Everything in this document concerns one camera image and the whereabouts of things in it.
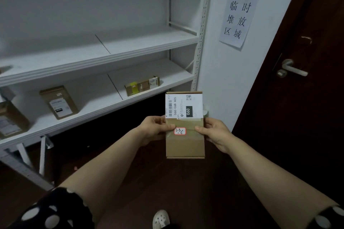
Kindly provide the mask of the person's left hand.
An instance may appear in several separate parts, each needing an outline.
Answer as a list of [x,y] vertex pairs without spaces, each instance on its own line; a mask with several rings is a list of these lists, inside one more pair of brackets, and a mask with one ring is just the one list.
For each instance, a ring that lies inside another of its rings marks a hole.
[[165,138],[166,133],[157,132],[158,123],[166,123],[165,115],[148,116],[135,128],[140,147],[146,146],[151,141],[162,140]]

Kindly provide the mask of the person's right hand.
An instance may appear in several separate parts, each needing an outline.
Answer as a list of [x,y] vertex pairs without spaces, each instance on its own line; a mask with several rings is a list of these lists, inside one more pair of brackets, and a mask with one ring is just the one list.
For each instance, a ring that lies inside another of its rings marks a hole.
[[227,126],[221,120],[210,117],[205,118],[204,123],[204,127],[211,128],[210,135],[203,135],[206,140],[213,143],[221,152],[230,154],[230,147],[236,141],[236,137]]

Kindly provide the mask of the brown cardboard box white label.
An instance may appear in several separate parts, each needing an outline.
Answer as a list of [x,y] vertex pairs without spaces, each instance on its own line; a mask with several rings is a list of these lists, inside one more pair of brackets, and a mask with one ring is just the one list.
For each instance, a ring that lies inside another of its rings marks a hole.
[[166,133],[167,159],[204,159],[204,136],[195,130],[204,127],[202,92],[166,92],[166,124],[174,125]]

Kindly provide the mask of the person's right forearm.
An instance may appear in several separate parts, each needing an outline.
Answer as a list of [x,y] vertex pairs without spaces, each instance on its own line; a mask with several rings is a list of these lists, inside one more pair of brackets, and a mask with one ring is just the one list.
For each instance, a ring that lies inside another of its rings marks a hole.
[[281,229],[344,229],[344,208],[237,137],[226,150]]

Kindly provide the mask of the person's left forearm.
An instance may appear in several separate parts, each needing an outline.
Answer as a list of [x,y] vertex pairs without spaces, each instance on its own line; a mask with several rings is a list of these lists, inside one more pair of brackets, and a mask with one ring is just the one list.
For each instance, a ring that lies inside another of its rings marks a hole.
[[122,184],[138,149],[147,145],[154,136],[139,127],[132,129],[59,187],[80,196],[82,206],[86,204],[92,214],[92,222],[97,224]]

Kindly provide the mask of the small box yellow label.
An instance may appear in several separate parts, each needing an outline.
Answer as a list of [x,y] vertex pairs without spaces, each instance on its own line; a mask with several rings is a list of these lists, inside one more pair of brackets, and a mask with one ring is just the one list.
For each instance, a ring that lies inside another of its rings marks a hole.
[[135,94],[157,88],[161,85],[160,77],[151,76],[142,81],[131,82],[125,85],[127,96],[133,96]]

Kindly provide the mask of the white perforated shoe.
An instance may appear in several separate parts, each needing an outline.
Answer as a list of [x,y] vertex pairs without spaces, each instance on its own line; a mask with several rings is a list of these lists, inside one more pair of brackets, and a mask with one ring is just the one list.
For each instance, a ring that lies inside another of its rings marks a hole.
[[170,218],[166,210],[159,210],[153,217],[152,229],[163,229],[170,225]]

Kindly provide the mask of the white metal shelving unit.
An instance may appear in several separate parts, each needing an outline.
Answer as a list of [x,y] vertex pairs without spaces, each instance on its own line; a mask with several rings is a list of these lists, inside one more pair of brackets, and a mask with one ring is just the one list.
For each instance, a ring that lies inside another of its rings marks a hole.
[[[0,0],[0,102],[29,120],[0,162],[45,191],[49,136],[180,87],[196,91],[210,0]],[[157,88],[127,96],[151,76]],[[39,91],[63,85],[79,113],[57,120]]]

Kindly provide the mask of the dark brown wooden door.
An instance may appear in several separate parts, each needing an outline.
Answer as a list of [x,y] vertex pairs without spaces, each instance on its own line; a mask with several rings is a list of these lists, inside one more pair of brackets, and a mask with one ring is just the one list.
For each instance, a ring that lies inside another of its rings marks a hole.
[[344,0],[291,1],[233,134],[344,206]]

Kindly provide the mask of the flat brown parcel white label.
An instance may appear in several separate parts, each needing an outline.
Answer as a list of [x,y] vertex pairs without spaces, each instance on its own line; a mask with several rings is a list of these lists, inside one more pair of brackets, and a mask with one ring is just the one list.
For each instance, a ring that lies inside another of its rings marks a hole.
[[41,90],[39,91],[39,95],[48,105],[57,120],[79,113],[75,102],[63,85]]

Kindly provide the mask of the black polka dot sleeve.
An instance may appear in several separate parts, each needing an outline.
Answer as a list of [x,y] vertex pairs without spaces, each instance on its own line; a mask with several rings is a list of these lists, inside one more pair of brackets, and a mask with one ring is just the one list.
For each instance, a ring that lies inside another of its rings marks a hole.
[[95,229],[95,223],[89,207],[77,193],[57,187],[6,229]]

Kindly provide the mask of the large brown cardboard box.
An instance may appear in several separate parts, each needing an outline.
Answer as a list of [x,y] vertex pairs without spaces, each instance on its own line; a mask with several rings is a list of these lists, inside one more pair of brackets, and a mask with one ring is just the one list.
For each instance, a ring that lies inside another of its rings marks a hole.
[[29,120],[11,101],[0,102],[0,139],[22,134],[29,128]]

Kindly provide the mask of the white paper wall sign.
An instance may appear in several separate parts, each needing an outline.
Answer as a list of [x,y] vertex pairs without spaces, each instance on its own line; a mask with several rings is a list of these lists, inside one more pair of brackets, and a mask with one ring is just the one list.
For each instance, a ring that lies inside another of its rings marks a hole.
[[241,49],[253,20],[258,0],[226,0],[219,41]]

